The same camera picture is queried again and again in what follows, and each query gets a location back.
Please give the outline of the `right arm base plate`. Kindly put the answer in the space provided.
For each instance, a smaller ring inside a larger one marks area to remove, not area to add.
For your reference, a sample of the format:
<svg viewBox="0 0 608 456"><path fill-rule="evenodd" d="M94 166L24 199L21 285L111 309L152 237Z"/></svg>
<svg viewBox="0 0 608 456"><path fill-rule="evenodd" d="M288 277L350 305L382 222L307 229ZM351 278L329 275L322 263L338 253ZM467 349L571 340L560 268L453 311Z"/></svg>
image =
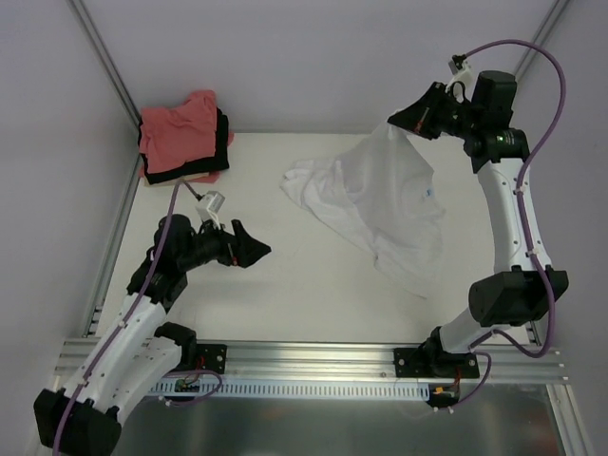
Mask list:
<svg viewBox="0 0 608 456"><path fill-rule="evenodd" d="M454 354L440 351L425 354L419 348L396 348L392 351L397 378L478 379L477 358L472 353Z"/></svg>

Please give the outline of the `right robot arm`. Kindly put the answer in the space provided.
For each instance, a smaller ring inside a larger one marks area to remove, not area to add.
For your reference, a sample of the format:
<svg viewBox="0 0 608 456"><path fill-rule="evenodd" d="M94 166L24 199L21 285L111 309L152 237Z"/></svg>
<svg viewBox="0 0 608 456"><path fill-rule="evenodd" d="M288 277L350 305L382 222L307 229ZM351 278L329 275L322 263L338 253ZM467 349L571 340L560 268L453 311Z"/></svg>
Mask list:
<svg viewBox="0 0 608 456"><path fill-rule="evenodd" d="M510 125L515 77L483 71L470 98L457 96L456 86L432 84L388 122L426 140L442 134L463 140L488 207L494 273L473 283L467 308L435 328L420 346L394 350L399 378L476 378L476 347L494 334L510 340L508 329L541 319L546 319L547 331L540 349L518 349L532 358L544 356L556 329L557 300L569 285L567 273L553 267L536 222L529 189L533 156L526 135Z"/></svg>

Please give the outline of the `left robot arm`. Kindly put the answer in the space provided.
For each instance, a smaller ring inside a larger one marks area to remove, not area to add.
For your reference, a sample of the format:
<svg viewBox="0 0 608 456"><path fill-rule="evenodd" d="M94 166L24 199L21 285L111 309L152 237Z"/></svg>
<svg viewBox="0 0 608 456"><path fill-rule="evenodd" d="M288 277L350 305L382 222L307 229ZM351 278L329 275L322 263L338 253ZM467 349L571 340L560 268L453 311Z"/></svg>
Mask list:
<svg viewBox="0 0 608 456"><path fill-rule="evenodd" d="M250 236L238 219L231 231L212 220L194 229L184 215L162 218L144 261L131 277L118 315L85 362L57 390L33 404L41 444L60 455L109 455L129 415L172 371L198 359L194 330L166 317L190 271L210 262L248 268L271 247Z"/></svg>

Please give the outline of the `white t shirt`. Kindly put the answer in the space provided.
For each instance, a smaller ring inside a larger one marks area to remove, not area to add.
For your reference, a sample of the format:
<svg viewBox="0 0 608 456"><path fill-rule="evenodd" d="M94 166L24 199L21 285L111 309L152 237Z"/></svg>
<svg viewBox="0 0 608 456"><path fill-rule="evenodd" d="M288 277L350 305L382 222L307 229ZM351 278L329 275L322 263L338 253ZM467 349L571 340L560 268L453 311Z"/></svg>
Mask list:
<svg viewBox="0 0 608 456"><path fill-rule="evenodd" d="M280 184L300 208L358 248L408 292L428 297L443 255L433 168L406 132L379 124L333 158L295 162Z"/></svg>

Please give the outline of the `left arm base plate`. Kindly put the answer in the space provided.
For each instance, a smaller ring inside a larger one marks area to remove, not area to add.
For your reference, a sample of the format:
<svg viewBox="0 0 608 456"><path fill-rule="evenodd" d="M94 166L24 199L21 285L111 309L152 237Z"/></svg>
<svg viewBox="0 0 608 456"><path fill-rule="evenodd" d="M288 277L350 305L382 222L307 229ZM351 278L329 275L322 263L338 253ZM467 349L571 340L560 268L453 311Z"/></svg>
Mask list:
<svg viewBox="0 0 608 456"><path fill-rule="evenodd" d="M195 367L200 370L225 373L228 347L224 344L198 343Z"/></svg>

